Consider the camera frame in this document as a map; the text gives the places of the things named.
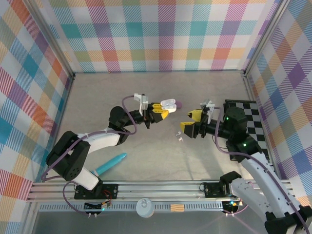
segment concrete floor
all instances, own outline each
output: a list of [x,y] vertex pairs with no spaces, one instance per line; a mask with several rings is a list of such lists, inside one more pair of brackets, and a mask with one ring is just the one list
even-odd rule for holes
[[[223,106],[225,99],[248,100],[239,72],[171,72],[77,74],[60,127],[65,131],[89,133],[108,126],[111,108],[121,105],[123,97],[145,93],[150,102],[175,98],[183,103],[181,110],[164,121],[138,126],[138,133],[117,147],[108,147],[88,155],[85,167],[94,170],[114,156],[127,157],[100,176],[104,180],[199,180],[219,179],[230,171],[252,178],[238,163],[220,153],[212,138],[190,139],[184,143],[176,138],[180,122],[189,121],[187,113],[200,108],[204,99]],[[138,109],[136,101],[126,102],[129,110]]]

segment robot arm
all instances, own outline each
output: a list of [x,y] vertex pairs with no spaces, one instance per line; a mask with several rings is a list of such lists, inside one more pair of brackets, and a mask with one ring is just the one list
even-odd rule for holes
[[[174,99],[150,104],[145,95],[135,94],[134,99],[140,102],[140,108],[129,112],[130,116],[135,124],[145,123],[147,128],[150,128],[151,123],[162,121],[177,109]],[[53,170],[66,181],[73,181],[91,191],[96,197],[101,192],[102,181],[83,167],[84,162],[88,154],[96,150],[122,144],[130,134],[125,127],[132,124],[126,111],[116,106],[110,112],[108,128],[99,133],[91,133],[89,136],[89,134],[75,134],[72,131],[65,132],[48,155],[46,164],[51,166],[74,142],[83,139],[78,141],[74,148],[53,167]]]
[[[198,134],[201,134],[202,138],[207,133],[215,134],[217,121],[210,118],[215,107],[212,108],[209,101],[204,103],[209,103],[210,106],[201,104],[201,109],[188,113],[188,116],[194,122],[181,123],[183,132],[190,138],[196,138]],[[227,139],[228,152],[232,152],[230,159],[242,164],[253,176],[264,196],[254,190],[236,172],[225,174],[220,178],[225,188],[225,194],[234,195],[244,200],[265,222],[269,234],[301,233],[303,224],[297,213],[302,216],[306,225],[309,226],[312,220],[311,207],[301,206],[286,190],[268,165],[268,161],[257,141],[246,130],[247,118],[244,110],[238,107],[230,107],[227,109],[217,133],[218,137]],[[245,153],[251,157],[236,155],[235,152]],[[264,170],[258,162],[265,165],[266,169]]]

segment plaid fabric backdrop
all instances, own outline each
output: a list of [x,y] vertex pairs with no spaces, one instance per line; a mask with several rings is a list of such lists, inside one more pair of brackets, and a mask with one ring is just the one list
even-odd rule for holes
[[242,69],[279,0],[37,0],[77,72]]
[[0,5],[0,234],[14,234],[70,80],[22,0]]
[[312,204],[312,1],[292,0],[251,82],[283,178]]

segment black and white checkerboard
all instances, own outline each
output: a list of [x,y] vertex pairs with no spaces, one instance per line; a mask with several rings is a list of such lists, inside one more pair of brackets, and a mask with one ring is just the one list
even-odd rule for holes
[[258,106],[255,101],[243,101],[243,100],[225,100],[224,112],[227,108],[237,106],[244,109],[245,115],[248,119],[247,122],[247,132],[252,136],[256,141],[258,141],[259,146],[261,147],[263,153],[266,156],[266,159],[271,163],[268,153],[268,147],[265,141],[262,124],[260,121],[260,113],[258,111]]

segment purple cable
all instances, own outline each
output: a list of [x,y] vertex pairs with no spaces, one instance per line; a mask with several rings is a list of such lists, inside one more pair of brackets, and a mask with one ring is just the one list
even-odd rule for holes
[[[220,126],[220,122],[221,122],[221,109],[220,109],[220,107],[215,107],[215,109],[220,110],[219,117],[218,117],[218,120],[217,120],[217,123],[216,123],[216,127],[215,127],[215,132],[214,132],[215,145],[216,145],[217,149],[220,152],[222,152],[224,154],[227,154],[227,155],[240,155],[240,156],[244,156],[244,157],[250,158],[253,161],[255,161],[256,163],[258,163],[264,170],[267,170],[268,168],[262,162],[260,162],[258,159],[256,159],[255,157],[253,157],[251,155],[248,155],[248,154],[245,154],[245,153],[241,153],[241,152],[226,152],[226,151],[222,150],[219,147],[219,144],[218,144],[218,131],[219,131],[219,126]],[[280,190],[280,192],[283,194],[283,196],[285,197],[285,199],[287,200],[287,202],[289,203],[289,205],[291,206],[293,211],[296,213],[296,215],[300,219],[300,222],[302,223],[306,233],[310,234],[310,231],[308,229],[308,226],[307,226],[306,222],[303,220],[303,217],[301,216],[299,211],[296,209],[296,207],[293,205],[292,201],[289,199],[287,193],[285,193],[285,191],[283,190],[282,186],[278,183],[278,181],[275,179],[273,174],[270,171],[267,171],[267,172],[268,172],[268,175],[271,177],[271,179],[276,184],[276,186],[278,187],[278,189]]]
[[[48,172],[53,169],[55,167],[55,165],[57,165],[80,141],[86,139],[87,137],[90,137],[90,136],[94,136],[94,135],[97,135],[97,134],[103,134],[103,133],[117,133],[117,134],[125,134],[125,135],[134,135],[135,133],[137,133],[137,125],[136,125],[136,122],[135,120],[132,118],[132,116],[130,115],[129,111],[127,110],[125,104],[124,104],[124,101],[126,99],[129,99],[129,98],[133,98],[134,95],[131,95],[131,96],[127,96],[125,97],[122,101],[121,101],[121,104],[122,104],[122,107],[123,109],[125,110],[126,114],[128,115],[130,121],[132,122],[132,124],[134,125],[135,127],[135,130],[134,132],[132,133],[129,133],[129,132],[122,132],[122,131],[96,131],[96,132],[92,132],[92,133],[89,133],[88,135],[85,135],[81,138],[79,138],[78,140],[76,140],[54,163],[51,164],[50,167],[48,167],[42,174],[41,176],[41,179],[43,181],[47,181],[47,180],[51,180],[51,179],[56,179],[56,178],[62,178],[61,176],[57,175],[57,176],[52,176],[50,178],[47,178],[47,174]],[[74,183],[76,184],[75,182],[73,181],[69,181],[67,182],[64,187],[63,187],[63,198],[65,200],[65,202],[67,203],[67,205],[69,205],[70,208],[72,208],[74,211],[82,214],[82,215],[85,215],[85,216],[89,216],[87,213],[83,212],[83,211],[80,211],[78,209],[76,209],[72,204],[70,204],[70,202],[67,200],[66,196],[65,196],[65,188],[67,187],[67,185],[69,185],[70,183]]]

